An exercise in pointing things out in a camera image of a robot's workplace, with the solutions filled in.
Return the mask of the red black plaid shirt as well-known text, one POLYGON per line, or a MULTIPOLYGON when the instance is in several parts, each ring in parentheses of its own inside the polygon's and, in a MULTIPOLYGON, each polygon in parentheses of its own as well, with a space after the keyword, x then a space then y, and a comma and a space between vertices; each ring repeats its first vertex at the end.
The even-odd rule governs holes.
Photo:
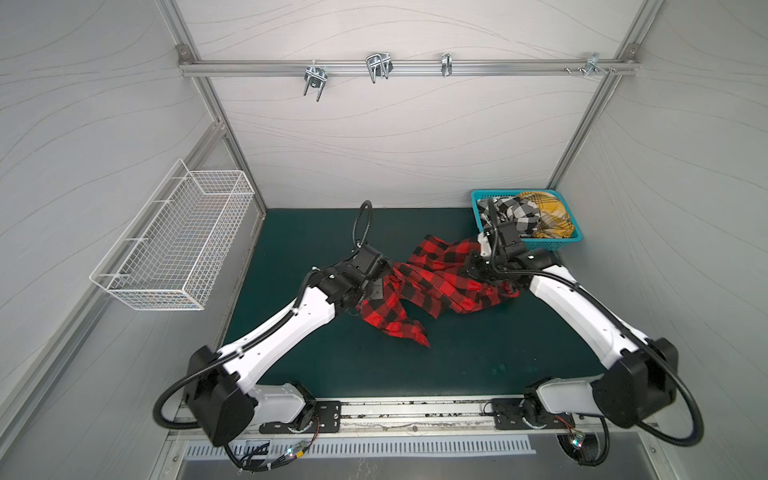
POLYGON ((481 245, 473 239, 448 243, 426 236, 405 262, 395 262, 382 279, 382 297, 364 300, 360 314, 383 333, 428 347, 425 327, 408 316, 407 302, 433 318, 444 311, 471 314, 520 296, 509 281, 477 280, 465 265, 481 245))

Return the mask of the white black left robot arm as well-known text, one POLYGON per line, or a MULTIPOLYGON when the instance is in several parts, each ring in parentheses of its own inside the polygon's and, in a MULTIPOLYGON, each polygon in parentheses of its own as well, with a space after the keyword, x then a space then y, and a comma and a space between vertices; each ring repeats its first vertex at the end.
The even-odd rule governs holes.
POLYGON ((369 245, 324 269, 314 269, 296 299, 256 329, 213 351, 202 347, 187 373, 209 370, 183 387, 197 426, 222 447, 251 425, 303 432, 312 424, 316 399, 301 384, 265 385, 263 375, 286 353, 337 314, 356 308, 388 269, 388 259, 369 245))

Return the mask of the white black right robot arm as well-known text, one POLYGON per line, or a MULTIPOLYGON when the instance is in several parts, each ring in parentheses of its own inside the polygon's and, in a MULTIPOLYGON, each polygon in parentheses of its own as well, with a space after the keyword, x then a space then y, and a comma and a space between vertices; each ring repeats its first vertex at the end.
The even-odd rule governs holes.
POLYGON ((591 377, 547 378, 529 387, 534 413, 576 413, 632 428, 673 404, 682 391, 678 351, 619 319, 545 249, 527 248, 507 227, 478 235, 466 265, 488 282, 508 281, 543 301, 570 326, 603 366, 591 377))

